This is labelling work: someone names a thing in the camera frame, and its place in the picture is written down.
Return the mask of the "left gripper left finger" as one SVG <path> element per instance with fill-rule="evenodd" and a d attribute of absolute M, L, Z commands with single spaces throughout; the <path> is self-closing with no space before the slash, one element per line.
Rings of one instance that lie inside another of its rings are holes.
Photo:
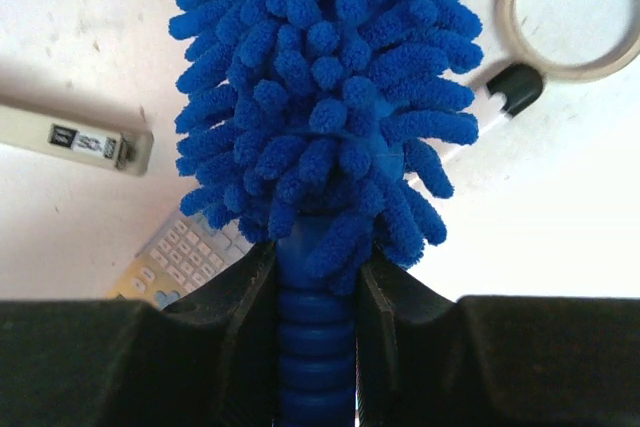
<path fill-rule="evenodd" d="M 275 248 L 195 292 L 144 301 L 5 301 L 5 426 L 268 426 L 276 411 Z"/>

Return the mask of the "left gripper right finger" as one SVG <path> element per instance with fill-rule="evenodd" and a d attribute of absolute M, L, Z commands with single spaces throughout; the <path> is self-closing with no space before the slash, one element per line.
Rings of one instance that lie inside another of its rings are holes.
<path fill-rule="evenodd" d="M 452 302 L 375 252 L 357 289 L 364 426 L 635 426 L 633 299 Z"/>

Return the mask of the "blue microfiber duster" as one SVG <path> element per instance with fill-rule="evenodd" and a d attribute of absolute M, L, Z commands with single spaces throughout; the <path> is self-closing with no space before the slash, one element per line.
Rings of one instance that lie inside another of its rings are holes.
<path fill-rule="evenodd" d="M 479 136 L 482 24 L 462 0 L 176 0 L 181 209 L 276 247 L 275 426 L 350 426 L 353 301 L 380 250 L 409 268 L 445 241 L 454 189 L 432 140 Z"/>

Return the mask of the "masking tape roll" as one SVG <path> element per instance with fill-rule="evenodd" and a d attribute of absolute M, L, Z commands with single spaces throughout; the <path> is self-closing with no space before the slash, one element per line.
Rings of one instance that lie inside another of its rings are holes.
<path fill-rule="evenodd" d="M 495 22 L 504 42 L 522 62 L 554 79 L 592 82 L 609 77 L 639 56 L 639 26 L 628 28 L 625 36 L 602 57 L 583 64 L 559 64 L 544 57 L 526 39 L 516 15 L 516 0 L 495 0 Z"/>

